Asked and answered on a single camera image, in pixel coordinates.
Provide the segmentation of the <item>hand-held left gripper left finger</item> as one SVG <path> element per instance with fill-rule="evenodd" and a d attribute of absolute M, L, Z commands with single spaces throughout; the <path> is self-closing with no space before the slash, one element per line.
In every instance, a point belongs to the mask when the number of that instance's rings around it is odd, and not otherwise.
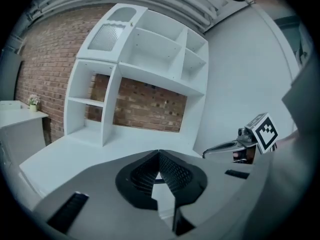
<path fill-rule="evenodd" d="M 147 156 L 144 151 L 88 167 L 41 200 L 34 209 L 46 232 L 58 239 L 76 240 L 170 240 L 172 230 L 157 210 L 134 207 L 119 193 L 119 171 Z M 50 219 L 74 193 L 88 196 L 81 211 L 65 234 Z"/>

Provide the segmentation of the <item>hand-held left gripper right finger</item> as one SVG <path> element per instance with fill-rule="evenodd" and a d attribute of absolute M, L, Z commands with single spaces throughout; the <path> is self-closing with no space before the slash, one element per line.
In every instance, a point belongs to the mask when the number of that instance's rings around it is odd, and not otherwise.
<path fill-rule="evenodd" d="M 244 185 L 254 165 L 159 151 L 159 174 L 174 198 L 172 224 L 159 238 L 187 233 L 216 215 Z"/>

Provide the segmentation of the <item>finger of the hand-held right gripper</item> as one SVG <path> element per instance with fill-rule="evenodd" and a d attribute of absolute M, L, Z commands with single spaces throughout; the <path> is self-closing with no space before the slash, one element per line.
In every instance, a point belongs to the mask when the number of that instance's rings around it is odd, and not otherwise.
<path fill-rule="evenodd" d="M 214 147 L 208 148 L 202 153 L 203 158 L 208 158 L 210 154 L 213 153 L 228 153 L 228 152 L 238 152 L 244 150 L 244 145 L 242 145 L 237 140 L 231 140 Z"/>

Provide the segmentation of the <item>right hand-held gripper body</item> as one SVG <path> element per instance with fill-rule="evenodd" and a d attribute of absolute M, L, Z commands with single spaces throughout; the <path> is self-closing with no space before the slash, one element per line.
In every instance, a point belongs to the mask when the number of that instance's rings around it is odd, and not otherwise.
<path fill-rule="evenodd" d="M 255 164 L 265 153 L 277 148 L 278 130 L 269 113 L 258 114 L 238 129 L 237 141 L 243 148 L 233 152 L 235 163 Z"/>

